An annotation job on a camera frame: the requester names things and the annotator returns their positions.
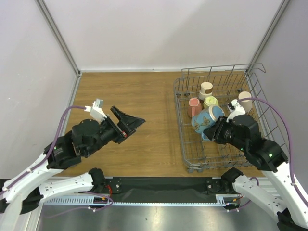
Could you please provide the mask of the blue mug orange inside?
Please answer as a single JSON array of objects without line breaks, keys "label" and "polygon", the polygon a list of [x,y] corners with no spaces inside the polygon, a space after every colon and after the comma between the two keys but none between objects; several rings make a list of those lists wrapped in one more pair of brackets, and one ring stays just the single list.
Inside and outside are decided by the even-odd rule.
[{"label": "blue mug orange inside", "polygon": [[191,125],[194,131],[201,135],[202,140],[210,141],[210,139],[203,133],[204,130],[212,127],[218,118],[224,115],[225,113],[220,106],[210,105],[191,119]]}]

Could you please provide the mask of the beige paper cup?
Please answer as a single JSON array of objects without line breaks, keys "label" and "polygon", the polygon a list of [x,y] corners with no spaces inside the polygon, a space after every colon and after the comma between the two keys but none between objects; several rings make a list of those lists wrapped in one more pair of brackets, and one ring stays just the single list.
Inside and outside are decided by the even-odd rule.
[{"label": "beige paper cup", "polygon": [[249,113],[252,109],[252,100],[247,100],[247,98],[251,98],[252,95],[248,91],[242,91],[239,93],[238,99],[241,100],[239,103],[244,108],[246,113]]}]

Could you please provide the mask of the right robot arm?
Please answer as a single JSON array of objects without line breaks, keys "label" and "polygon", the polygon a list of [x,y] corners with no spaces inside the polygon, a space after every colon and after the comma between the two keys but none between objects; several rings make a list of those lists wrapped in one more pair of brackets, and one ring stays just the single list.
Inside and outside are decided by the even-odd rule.
[{"label": "right robot arm", "polygon": [[290,159],[279,144],[262,137],[258,123],[250,115],[238,115],[231,120],[220,116],[203,134],[217,144],[230,144],[242,151],[248,162],[268,178],[280,198],[255,185],[234,167],[221,176],[224,192],[246,196],[267,212],[281,231],[308,229],[308,207],[292,184]]}]

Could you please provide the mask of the steel tumbler brown band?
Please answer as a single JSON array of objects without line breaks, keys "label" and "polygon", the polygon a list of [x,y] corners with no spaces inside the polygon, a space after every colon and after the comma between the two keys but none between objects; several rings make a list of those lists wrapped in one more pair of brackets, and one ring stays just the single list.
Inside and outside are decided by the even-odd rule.
[{"label": "steel tumbler brown band", "polygon": [[200,86],[199,96],[200,100],[205,100],[207,97],[212,95],[213,84],[210,82],[203,82]]}]

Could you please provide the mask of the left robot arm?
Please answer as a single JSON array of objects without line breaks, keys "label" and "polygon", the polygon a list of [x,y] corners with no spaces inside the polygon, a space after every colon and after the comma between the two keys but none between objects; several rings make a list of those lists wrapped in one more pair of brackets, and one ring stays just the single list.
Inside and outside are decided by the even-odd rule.
[{"label": "left robot arm", "polygon": [[43,188],[43,182],[81,163],[83,157],[90,157],[111,141],[121,144],[145,123],[145,119],[128,115],[116,106],[112,106],[111,111],[119,120],[117,124],[95,104],[82,106],[81,109],[90,113],[91,118],[73,126],[64,136],[57,131],[52,143],[27,169],[13,179],[1,179],[1,213],[7,210],[19,193],[23,196],[20,214],[33,211],[40,201],[61,191],[51,186]]}]

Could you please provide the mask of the pink floral mug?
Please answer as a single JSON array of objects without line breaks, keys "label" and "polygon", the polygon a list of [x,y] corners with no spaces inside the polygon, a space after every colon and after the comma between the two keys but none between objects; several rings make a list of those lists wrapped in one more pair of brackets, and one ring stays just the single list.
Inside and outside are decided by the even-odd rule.
[{"label": "pink floral mug", "polygon": [[187,109],[188,116],[190,118],[198,115],[202,110],[202,105],[197,98],[190,98],[189,99],[189,105]]}]

